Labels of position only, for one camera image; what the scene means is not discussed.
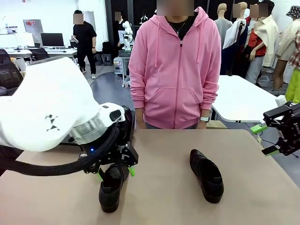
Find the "desk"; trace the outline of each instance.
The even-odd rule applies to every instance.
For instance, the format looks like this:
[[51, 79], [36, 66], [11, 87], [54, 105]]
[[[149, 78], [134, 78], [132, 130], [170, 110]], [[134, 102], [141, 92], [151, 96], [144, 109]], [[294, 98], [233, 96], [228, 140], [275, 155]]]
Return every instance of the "desk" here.
[[[74, 58], [74, 55], [77, 53], [77, 50], [75, 49], [62, 49], [61, 52], [47, 52], [50, 57], [54, 56], [66, 56], [69, 58]], [[13, 58], [26, 58], [30, 57], [32, 55], [31, 51], [29, 50], [20, 50], [20, 52], [15, 51], [15, 52], [8, 52], [10, 57]]]
[[263, 113], [277, 108], [275, 96], [240, 76], [221, 75], [213, 109], [227, 122], [260, 122]]
[[[225, 186], [219, 204], [205, 201], [189, 166], [198, 148], [219, 167]], [[1, 225], [299, 225], [300, 190], [244, 130], [136, 130], [135, 177], [120, 205], [105, 214], [94, 174], [0, 177]], [[20, 161], [57, 165], [77, 160], [79, 148], [25, 152]]]

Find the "beige jacket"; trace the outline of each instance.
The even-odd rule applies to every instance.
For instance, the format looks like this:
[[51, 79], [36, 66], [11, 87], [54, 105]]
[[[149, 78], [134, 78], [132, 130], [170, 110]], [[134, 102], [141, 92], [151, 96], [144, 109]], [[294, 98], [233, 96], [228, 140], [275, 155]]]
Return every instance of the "beige jacket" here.
[[281, 56], [288, 46], [293, 43], [297, 31], [300, 29], [300, 19], [294, 20], [280, 35], [277, 55]]
[[278, 35], [278, 26], [273, 20], [272, 15], [264, 20], [258, 21], [255, 25], [254, 33], [259, 36], [259, 38], [267, 46], [267, 52], [264, 56], [262, 65], [269, 67], [274, 56], [274, 44]]

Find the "beige tabletop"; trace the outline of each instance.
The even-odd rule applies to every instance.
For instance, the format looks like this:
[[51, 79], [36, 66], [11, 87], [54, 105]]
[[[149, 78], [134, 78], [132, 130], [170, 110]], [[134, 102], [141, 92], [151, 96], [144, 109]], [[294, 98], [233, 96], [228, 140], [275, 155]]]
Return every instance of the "beige tabletop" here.
[[[225, 186], [219, 204], [205, 201], [189, 167], [191, 149], [219, 167]], [[94, 174], [0, 177], [0, 225], [299, 225], [300, 191], [243, 130], [137, 130], [136, 176], [125, 183], [118, 210], [101, 211]], [[25, 152], [20, 161], [56, 165], [79, 148]]]

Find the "black shoe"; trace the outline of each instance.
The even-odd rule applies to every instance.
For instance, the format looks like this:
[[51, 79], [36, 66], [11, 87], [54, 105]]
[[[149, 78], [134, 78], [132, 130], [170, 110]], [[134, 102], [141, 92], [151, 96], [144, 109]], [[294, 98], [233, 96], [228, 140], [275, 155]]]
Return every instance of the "black shoe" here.
[[210, 203], [220, 202], [224, 185], [218, 167], [196, 149], [191, 150], [189, 163], [192, 171], [200, 179], [204, 198]]
[[99, 201], [104, 212], [115, 212], [119, 206], [123, 182], [128, 177], [125, 164], [113, 164], [106, 171], [99, 191]]

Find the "yellow-green pants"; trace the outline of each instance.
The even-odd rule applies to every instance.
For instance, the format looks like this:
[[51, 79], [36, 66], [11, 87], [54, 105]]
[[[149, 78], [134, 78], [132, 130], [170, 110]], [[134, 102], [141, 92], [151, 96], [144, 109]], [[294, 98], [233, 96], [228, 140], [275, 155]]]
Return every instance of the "yellow-green pants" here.
[[294, 69], [291, 81], [285, 93], [285, 98], [288, 102], [300, 102], [300, 69]]

